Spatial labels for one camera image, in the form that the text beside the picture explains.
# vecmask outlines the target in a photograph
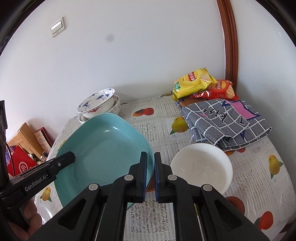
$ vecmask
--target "turquoise plastic basin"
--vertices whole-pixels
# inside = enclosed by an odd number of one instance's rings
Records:
[[[153,173],[149,142],[115,114],[101,114],[84,123],[61,146],[57,156],[68,151],[75,154],[76,160],[54,181],[63,207],[89,184],[104,186],[128,174],[130,166],[139,163],[142,151],[148,154],[147,186]]]

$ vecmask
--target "black cable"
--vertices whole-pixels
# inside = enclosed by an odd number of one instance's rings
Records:
[[[6,146],[8,148],[8,151],[9,151],[9,155],[10,155],[10,160],[11,160],[11,165],[12,165],[12,171],[13,171],[13,176],[15,177],[15,166],[13,164],[13,160],[12,160],[12,155],[11,155],[11,151],[10,151],[10,147],[9,145],[6,143]]]

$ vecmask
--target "red gift bag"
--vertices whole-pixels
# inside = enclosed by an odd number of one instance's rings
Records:
[[[15,168],[15,176],[37,165],[37,163],[32,158],[30,158],[19,146],[16,146],[12,154],[12,159]],[[7,170],[10,175],[14,176],[11,162],[12,161],[10,160]]]

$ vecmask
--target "yellow chip bag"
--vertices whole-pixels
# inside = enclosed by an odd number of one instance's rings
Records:
[[[178,100],[184,96],[205,90],[211,83],[217,83],[217,81],[209,75],[206,68],[195,70],[174,81],[173,99]]]

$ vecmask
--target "bowl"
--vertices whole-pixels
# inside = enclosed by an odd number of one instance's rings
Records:
[[[114,95],[114,106],[111,108],[111,110],[107,111],[107,113],[113,113],[113,114],[118,114],[120,111],[120,102],[119,102],[119,97],[118,95]],[[84,115],[81,113],[78,115],[78,120],[81,124],[84,124],[87,122],[89,119],[86,118]]]
[[[90,95],[80,103],[77,112],[88,119],[106,113],[114,106],[114,93],[115,90],[109,88]]]
[[[206,143],[195,143],[180,150],[171,162],[173,174],[189,184],[201,187],[212,185],[224,194],[232,181],[232,164],[228,156],[218,147]]]
[[[68,151],[75,162],[57,174],[54,185],[63,207],[92,183],[113,183],[139,163],[141,152],[147,157],[146,187],[154,171],[154,157],[149,142],[118,115],[97,115],[79,127],[61,146],[60,156]]]

